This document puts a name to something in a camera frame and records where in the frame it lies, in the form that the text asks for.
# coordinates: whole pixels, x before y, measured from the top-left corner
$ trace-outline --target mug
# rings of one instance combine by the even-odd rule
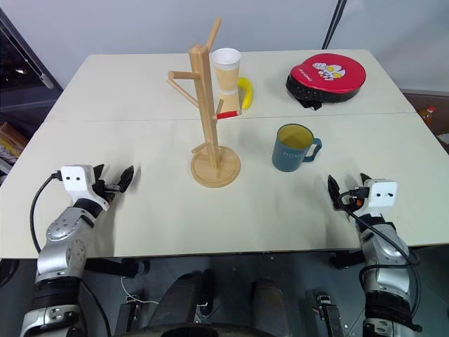
[[[314,152],[306,157],[312,144],[315,144]],[[273,150],[273,165],[283,172],[292,172],[300,167],[300,164],[315,160],[316,154],[323,147],[321,139],[305,126],[299,124],[286,124],[282,126],[276,135]]]

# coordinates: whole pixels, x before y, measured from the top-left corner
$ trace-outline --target gray wall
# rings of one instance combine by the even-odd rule
[[[65,87],[91,53],[184,53],[223,18],[214,47],[320,49],[336,0],[1,0]],[[449,91],[448,0],[349,0],[330,48],[370,49],[405,89]]]

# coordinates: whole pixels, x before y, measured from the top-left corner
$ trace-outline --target wooden mug tree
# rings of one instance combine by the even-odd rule
[[[240,172],[239,156],[228,147],[219,146],[217,116],[222,108],[220,100],[215,113],[212,79],[210,77],[209,52],[220,27],[221,19],[215,19],[206,45],[195,45],[189,50],[192,72],[168,72],[168,83],[193,105],[199,108],[203,125],[204,143],[192,150],[190,169],[195,180],[206,187],[222,187],[230,184]],[[181,88],[174,79],[193,79],[196,100]]]

